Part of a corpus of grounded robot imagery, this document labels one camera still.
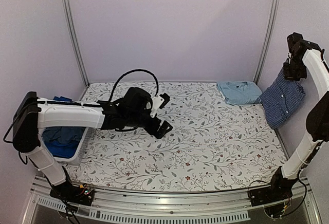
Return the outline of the dark blue checkered shirt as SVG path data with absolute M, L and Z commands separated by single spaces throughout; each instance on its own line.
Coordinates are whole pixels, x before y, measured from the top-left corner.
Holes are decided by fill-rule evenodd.
M 284 78 L 281 69 L 274 82 L 260 95 L 271 129 L 282 126 L 302 104 L 306 93 L 297 81 Z

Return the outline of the light blue t-shirt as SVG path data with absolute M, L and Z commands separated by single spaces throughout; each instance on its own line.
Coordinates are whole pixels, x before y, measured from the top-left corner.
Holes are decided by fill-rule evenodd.
M 245 105 L 260 103 L 262 91 L 250 81 L 217 82 L 218 90 L 227 104 Z

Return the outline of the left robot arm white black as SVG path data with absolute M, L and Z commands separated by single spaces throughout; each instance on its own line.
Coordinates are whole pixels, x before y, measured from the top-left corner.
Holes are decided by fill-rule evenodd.
M 73 200 L 76 187 L 54 156 L 46 148 L 39 130 L 49 127 L 87 127 L 118 132 L 143 128 L 149 135 L 162 138 L 172 130 L 172 125 L 161 121 L 157 111 L 164 108 L 170 97 L 154 95 L 139 87 L 128 89 L 124 97 L 94 103 L 56 101 L 39 98 L 35 91 L 28 92 L 13 116 L 3 141 L 10 143 L 34 163 L 49 184 L 65 200 Z

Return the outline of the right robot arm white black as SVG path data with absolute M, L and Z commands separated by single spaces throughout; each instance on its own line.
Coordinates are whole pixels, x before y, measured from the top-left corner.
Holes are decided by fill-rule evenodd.
M 307 72 L 315 84 L 319 101 L 308 113 L 305 134 L 292 156 L 277 169 L 266 189 L 269 201 L 277 201 L 285 192 L 291 191 L 302 169 L 306 168 L 323 142 L 328 142 L 328 64 L 324 49 L 303 35 L 292 33 L 287 37 L 290 60 L 284 63 L 284 78 L 297 80 L 307 78 Z

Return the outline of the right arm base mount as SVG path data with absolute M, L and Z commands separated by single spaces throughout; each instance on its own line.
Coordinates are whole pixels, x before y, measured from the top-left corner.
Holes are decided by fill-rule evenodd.
M 264 204 L 269 204 L 284 199 L 289 199 L 293 196 L 291 188 L 281 186 L 267 186 L 257 189 L 247 190 L 248 198 L 253 207 Z

